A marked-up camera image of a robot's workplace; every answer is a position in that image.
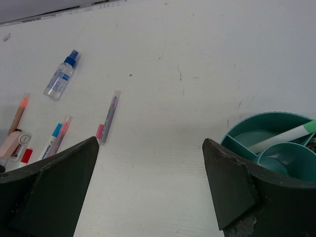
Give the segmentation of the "pink cap white marker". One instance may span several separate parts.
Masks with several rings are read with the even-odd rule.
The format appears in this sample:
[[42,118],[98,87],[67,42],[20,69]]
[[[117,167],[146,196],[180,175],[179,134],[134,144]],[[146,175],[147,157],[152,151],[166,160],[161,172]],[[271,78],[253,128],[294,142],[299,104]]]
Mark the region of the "pink cap white marker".
[[98,126],[98,129],[97,129],[97,132],[96,132],[96,138],[98,140],[100,140],[102,138],[102,136],[103,136],[103,129],[104,129],[104,124],[100,124]]

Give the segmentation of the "pink clear highlighter pen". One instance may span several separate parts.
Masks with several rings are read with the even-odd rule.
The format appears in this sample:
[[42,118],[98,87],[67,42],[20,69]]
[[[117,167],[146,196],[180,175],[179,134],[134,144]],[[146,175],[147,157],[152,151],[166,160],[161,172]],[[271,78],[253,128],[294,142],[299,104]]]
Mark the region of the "pink clear highlighter pen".
[[63,138],[64,138],[70,124],[71,124],[72,119],[73,119],[72,116],[66,116],[66,118],[62,124],[62,127],[59,131],[59,134],[58,134],[57,138],[55,139],[55,141],[53,142],[52,147],[47,155],[48,157],[57,154],[57,151],[58,151],[58,149],[63,141]]

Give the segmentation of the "pink mini stapler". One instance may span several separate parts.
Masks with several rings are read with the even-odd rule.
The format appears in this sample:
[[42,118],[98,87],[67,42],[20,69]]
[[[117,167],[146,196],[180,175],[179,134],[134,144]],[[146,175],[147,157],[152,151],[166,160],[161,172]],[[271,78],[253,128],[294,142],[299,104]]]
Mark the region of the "pink mini stapler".
[[29,145],[31,134],[28,132],[12,132],[0,147],[0,158],[20,161]]

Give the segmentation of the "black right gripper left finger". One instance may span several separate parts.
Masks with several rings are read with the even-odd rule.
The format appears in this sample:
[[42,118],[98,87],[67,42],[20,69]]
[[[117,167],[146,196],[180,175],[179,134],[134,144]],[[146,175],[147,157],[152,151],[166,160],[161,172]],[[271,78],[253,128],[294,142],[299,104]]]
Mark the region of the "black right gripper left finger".
[[72,237],[99,152],[92,136],[0,175],[2,237]]

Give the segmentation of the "beige tape roll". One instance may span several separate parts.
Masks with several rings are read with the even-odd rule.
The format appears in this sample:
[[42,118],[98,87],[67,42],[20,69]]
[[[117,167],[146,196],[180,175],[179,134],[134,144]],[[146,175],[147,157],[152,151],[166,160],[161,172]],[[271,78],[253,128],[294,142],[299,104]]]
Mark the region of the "beige tape roll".
[[316,153],[316,136],[315,135],[310,139],[306,147],[312,150],[314,153]]

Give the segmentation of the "blue cap white marker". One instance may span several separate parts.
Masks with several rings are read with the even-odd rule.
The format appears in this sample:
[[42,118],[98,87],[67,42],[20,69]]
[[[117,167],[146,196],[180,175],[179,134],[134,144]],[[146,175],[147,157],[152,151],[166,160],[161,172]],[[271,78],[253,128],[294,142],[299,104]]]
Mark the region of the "blue cap white marker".
[[52,144],[54,143],[55,139],[57,138],[57,136],[60,132],[61,127],[62,127],[62,124],[58,123],[57,126],[55,127],[52,135],[50,136],[47,144],[45,145],[41,155],[39,156],[39,160],[45,159],[47,157],[47,155],[49,154],[49,152],[51,150]]

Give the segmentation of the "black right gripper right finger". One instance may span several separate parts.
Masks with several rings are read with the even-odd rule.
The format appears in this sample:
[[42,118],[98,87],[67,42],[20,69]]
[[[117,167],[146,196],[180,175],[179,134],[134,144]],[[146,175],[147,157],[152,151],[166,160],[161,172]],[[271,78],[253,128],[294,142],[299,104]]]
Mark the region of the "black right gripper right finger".
[[205,139],[202,150],[218,227],[225,236],[315,236],[315,183],[270,171],[211,139]]

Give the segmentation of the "red cap white marker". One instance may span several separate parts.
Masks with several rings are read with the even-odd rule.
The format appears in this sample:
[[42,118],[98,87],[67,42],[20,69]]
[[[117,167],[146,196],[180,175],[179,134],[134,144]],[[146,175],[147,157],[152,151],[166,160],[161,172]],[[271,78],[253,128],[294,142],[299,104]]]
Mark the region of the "red cap white marker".
[[22,159],[20,160],[20,163],[19,163],[18,168],[25,167],[25,166],[28,164],[29,159],[30,159],[32,153],[33,153],[33,150],[32,150],[32,149],[26,149],[26,150],[25,150],[25,153],[24,153]]

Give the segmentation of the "green cap white marker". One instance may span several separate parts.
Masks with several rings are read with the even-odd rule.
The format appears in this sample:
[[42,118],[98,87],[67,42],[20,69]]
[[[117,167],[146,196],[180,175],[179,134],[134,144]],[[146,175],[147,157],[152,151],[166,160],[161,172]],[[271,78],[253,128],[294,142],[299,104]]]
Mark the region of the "green cap white marker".
[[253,152],[253,153],[259,153],[265,149],[267,149],[268,147],[278,144],[278,143],[283,143],[283,142],[289,142],[289,141],[293,141],[295,139],[304,137],[306,135],[309,135],[311,133],[315,133],[316,132],[316,120],[312,120],[308,123],[305,123],[303,125],[300,125],[298,127],[295,127],[291,130],[288,130],[286,132],[283,132],[281,134],[278,134],[274,137],[271,137],[269,139],[266,139],[264,141],[261,141],[257,144],[254,144],[250,147],[248,147],[248,149]]

